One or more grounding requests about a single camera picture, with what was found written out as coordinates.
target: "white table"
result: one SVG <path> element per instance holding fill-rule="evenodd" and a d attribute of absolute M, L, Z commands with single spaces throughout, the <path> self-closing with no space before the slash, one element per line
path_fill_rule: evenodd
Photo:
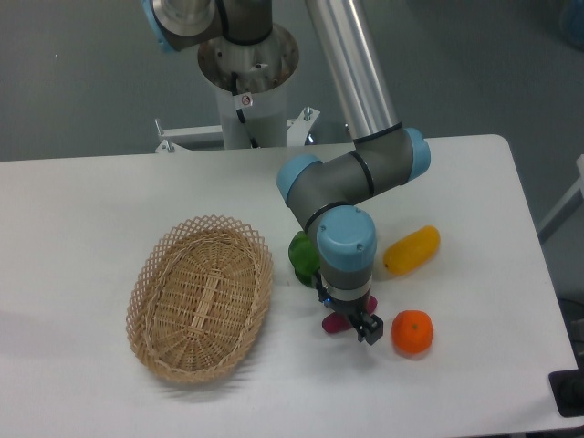
<path fill-rule="evenodd" d="M 548 384 L 576 368 L 505 140 L 430 140 L 422 178 L 367 201 L 379 249 L 434 224 L 437 257 L 373 295 L 386 336 L 328 337 L 316 293 L 287 260 L 299 229 L 275 185 L 302 150 L 218 151 L 0 163 L 0 435 L 424 437 L 579 426 Z M 330 159 L 349 145 L 304 151 Z M 226 214 L 275 259 L 260 338 L 229 380 L 184 388 L 130 351 L 125 316 L 143 262 L 173 225 Z M 420 360 L 391 347 L 407 308 L 433 318 Z"/>

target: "black band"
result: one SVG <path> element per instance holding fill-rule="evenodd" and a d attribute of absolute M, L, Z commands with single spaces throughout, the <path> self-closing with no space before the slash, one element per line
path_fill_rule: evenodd
<path fill-rule="evenodd" d="M 272 29 L 273 29 L 273 27 L 270 27 L 270 30 L 267 32 L 267 34 L 262 35 L 261 37 L 256 38 L 256 39 L 246 39 L 246 40 L 235 39 L 235 38 L 231 38 L 230 36 L 228 36 L 226 32 L 223 33 L 223 38 L 225 38 L 227 41 L 229 41 L 232 44 L 237 44 L 238 46 L 252 46 L 253 44 L 261 43 L 266 38 L 268 38 L 270 35 L 272 35 Z"/>
<path fill-rule="evenodd" d="M 360 139 L 355 139 L 353 140 L 353 143 L 357 144 L 362 144 L 365 143 L 367 141 L 371 141 L 371 140 L 375 140 L 378 139 L 379 137 L 383 137 L 386 134 L 389 134 L 390 132 L 394 132 L 395 130 L 400 130 L 402 128 L 402 123 L 399 122 L 397 125 L 393 125 L 391 128 L 388 128 L 387 130 L 380 130 L 379 132 L 375 132 L 374 134 L 371 135 L 367 135 L 365 137 L 361 137 Z"/>
<path fill-rule="evenodd" d="M 369 188 L 369 196 L 373 197 L 373 195 L 375 194 L 375 184 L 373 183 L 373 176 L 371 175 L 371 171 L 369 170 L 369 166 L 367 165 L 365 160 L 363 160 L 363 157 L 361 157 L 357 153 L 357 151 L 351 151 L 351 152 L 349 152 L 349 155 L 351 157 L 353 157 L 355 160 L 357 160 L 357 162 L 361 166 L 363 173 L 365 173 L 365 179 L 367 180 L 367 186 Z"/>
<path fill-rule="evenodd" d="M 227 10 L 223 0 L 215 0 L 215 5 L 217 6 L 217 12 L 219 13 L 219 18 L 221 18 L 221 27 L 223 28 L 223 35 L 229 32 L 229 20 L 227 19 Z"/>
<path fill-rule="evenodd" d="M 316 212 L 314 212 L 307 220 L 307 224 L 304 225 L 304 231 L 308 232 L 308 228 L 317 220 L 317 218 L 321 215 L 326 213 L 328 210 L 332 210 L 333 208 L 341 207 L 342 205 L 350 205 L 350 203 L 346 203 L 344 201 L 336 201 L 335 203 L 328 203 L 324 207 L 319 208 Z"/>

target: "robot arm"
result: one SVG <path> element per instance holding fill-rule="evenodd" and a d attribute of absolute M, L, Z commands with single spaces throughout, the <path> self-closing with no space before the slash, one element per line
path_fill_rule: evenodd
<path fill-rule="evenodd" d="M 381 319 L 366 310 L 375 225 L 353 205 L 424 173 L 430 149 L 395 114 L 360 0 L 307 0 L 307 6 L 355 151 L 325 163 L 296 157 L 282 167 L 277 185 L 318 249 L 319 300 L 349 320 L 359 341 L 373 344 L 383 332 Z"/>
<path fill-rule="evenodd" d="M 162 28 L 162 39 L 172 48 L 222 36 L 219 39 L 230 47 L 232 61 L 225 75 L 232 72 L 233 76 L 234 66 L 238 66 L 235 73 L 249 78 L 247 86 L 256 86 L 260 92 L 271 83 L 277 86 L 271 76 L 263 84 L 246 73 L 253 72 L 246 57 L 264 53 L 262 47 L 275 28 L 271 1 L 142 1 L 146 13 L 151 13 L 151 23 Z M 373 344 L 383 332 L 381 319 L 366 310 L 377 237 L 369 215 L 354 205 L 424 173 L 430 165 L 430 149 L 420 132 L 404 129 L 396 116 L 360 0 L 306 3 L 355 150 L 324 163 L 313 155 L 300 155 L 280 169 L 276 182 L 286 205 L 318 250 L 319 300 L 349 320 L 359 341 Z M 266 62 L 250 58 L 256 68 L 268 71 L 270 65 L 282 62 L 273 50 L 266 53 Z"/>

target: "silver metal tube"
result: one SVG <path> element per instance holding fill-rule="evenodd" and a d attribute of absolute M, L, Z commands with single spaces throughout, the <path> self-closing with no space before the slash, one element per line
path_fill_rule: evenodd
<path fill-rule="evenodd" d="M 361 1 L 306 3 L 353 139 L 398 124 Z"/>
<path fill-rule="evenodd" d="M 202 34 L 213 22 L 214 5 L 211 0 L 152 0 L 158 21 L 180 37 Z"/>
<path fill-rule="evenodd" d="M 211 0 L 167 0 L 167 3 L 181 16 L 193 19 L 209 7 Z"/>

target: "orange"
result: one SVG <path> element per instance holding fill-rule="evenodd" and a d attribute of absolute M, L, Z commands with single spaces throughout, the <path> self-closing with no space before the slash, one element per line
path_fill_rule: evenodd
<path fill-rule="evenodd" d="M 403 276 L 430 260 L 439 246 L 440 233 L 426 225 L 390 246 L 383 255 L 383 264 L 395 276 Z"/>
<path fill-rule="evenodd" d="M 404 310 L 391 324 L 393 345 L 410 354 L 421 353 L 430 348 L 434 327 L 428 314 L 420 310 Z"/>

